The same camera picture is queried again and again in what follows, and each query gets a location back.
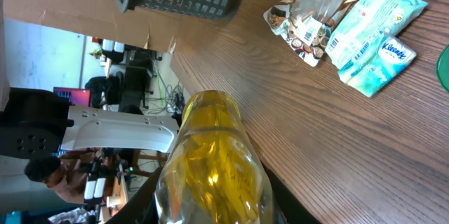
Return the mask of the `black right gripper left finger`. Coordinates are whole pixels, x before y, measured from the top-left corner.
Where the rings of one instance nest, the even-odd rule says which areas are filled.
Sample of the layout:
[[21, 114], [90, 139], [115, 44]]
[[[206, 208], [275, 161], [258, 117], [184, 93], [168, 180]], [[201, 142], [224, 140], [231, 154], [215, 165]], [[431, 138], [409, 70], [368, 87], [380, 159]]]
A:
[[106, 224], [158, 224], [154, 193], [162, 169], [157, 168], [138, 192]]

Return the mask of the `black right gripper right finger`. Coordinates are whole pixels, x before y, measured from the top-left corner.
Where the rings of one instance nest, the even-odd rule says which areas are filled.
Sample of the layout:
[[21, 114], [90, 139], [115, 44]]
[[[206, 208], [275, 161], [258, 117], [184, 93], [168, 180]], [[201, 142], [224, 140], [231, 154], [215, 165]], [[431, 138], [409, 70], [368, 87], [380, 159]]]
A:
[[274, 195], [274, 224], [320, 224], [283, 182], [263, 164]]

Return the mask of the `yellow dish soap bottle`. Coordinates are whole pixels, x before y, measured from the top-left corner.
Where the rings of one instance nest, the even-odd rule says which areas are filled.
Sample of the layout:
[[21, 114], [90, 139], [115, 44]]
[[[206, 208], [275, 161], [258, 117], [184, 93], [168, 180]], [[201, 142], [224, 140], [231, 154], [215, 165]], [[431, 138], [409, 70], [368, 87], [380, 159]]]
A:
[[194, 94], [154, 193], [160, 223], [273, 223], [269, 178], [222, 91]]

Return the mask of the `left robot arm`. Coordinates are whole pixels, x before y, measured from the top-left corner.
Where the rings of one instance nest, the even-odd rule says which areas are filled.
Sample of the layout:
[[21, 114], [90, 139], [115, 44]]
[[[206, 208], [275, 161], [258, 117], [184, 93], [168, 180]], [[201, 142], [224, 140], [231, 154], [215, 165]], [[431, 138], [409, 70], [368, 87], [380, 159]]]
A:
[[72, 105], [55, 93], [1, 91], [1, 155], [47, 157], [89, 147], [172, 151], [179, 126], [170, 116], [145, 116]]

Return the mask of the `beige brown snack bag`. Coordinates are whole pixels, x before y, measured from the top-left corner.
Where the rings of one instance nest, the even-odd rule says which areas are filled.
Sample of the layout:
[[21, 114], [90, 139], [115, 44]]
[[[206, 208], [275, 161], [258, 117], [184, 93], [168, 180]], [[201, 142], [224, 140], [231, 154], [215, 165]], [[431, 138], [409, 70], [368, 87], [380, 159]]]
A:
[[357, 0], [281, 0], [264, 14], [271, 31], [308, 65], [326, 54], [333, 30]]

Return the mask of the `teal wipes packet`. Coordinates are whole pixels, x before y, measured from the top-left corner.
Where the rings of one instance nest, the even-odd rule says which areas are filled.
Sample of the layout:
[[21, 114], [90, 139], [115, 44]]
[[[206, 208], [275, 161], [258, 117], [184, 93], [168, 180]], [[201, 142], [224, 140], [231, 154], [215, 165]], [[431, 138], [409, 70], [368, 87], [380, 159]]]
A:
[[358, 0], [330, 36], [326, 53], [332, 64], [342, 68], [364, 53], [380, 32], [396, 36], [427, 5], [423, 0]]

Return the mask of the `green lidded white jar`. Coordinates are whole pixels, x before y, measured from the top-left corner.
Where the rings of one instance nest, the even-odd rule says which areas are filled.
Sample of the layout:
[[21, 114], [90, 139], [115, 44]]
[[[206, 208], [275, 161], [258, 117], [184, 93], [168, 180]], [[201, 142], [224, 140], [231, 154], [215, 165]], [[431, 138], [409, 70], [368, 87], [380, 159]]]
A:
[[441, 52], [436, 62], [436, 76], [442, 88], [449, 92], [449, 45]]

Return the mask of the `teal tissue pack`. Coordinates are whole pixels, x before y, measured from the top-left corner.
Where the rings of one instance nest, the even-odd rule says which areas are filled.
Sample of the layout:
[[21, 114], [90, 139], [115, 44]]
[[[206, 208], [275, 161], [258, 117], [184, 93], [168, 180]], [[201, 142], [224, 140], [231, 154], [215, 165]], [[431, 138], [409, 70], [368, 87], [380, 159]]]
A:
[[373, 41], [338, 71], [340, 80], [370, 98], [400, 74], [416, 58], [416, 52], [387, 32]]

